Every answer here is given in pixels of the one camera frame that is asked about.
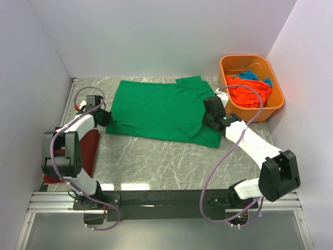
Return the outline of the green t shirt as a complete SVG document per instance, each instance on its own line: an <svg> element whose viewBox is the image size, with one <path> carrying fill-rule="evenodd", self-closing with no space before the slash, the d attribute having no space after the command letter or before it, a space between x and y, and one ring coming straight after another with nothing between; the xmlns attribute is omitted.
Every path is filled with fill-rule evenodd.
<svg viewBox="0 0 333 250"><path fill-rule="evenodd" d="M202 124L203 101L213 95L200 76L176 79L175 83L122 80L106 133L218 148L221 135Z"/></svg>

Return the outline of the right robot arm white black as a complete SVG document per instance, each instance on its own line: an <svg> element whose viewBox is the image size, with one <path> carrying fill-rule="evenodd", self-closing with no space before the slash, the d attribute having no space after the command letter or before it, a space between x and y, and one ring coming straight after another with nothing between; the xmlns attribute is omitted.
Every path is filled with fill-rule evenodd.
<svg viewBox="0 0 333 250"><path fill-rule="evenodd" d="M295 154L269 144L253 132L236 114L227 114L220 95L203 101L202 123L237 144L260 168L260 176L240 181L230 187L228 201L235 208L249 198L263 196L274 202L301 186Z"/></svg>

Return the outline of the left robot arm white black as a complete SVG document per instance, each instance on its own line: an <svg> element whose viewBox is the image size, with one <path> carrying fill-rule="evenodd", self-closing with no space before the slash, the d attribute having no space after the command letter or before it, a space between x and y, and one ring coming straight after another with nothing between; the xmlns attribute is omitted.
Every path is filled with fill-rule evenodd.
<svg viewBox="0 0 333 250"><path fill-rule="evenodd" d="M111 112L102 106L103 95L88 95L73 120L42 138L42 165L46 183L55 181L71 185L78 196L85 198L91 209L99 209L104 196L98 181L92 178L94 158L99 142L97 126L112 122Z"/></svg>

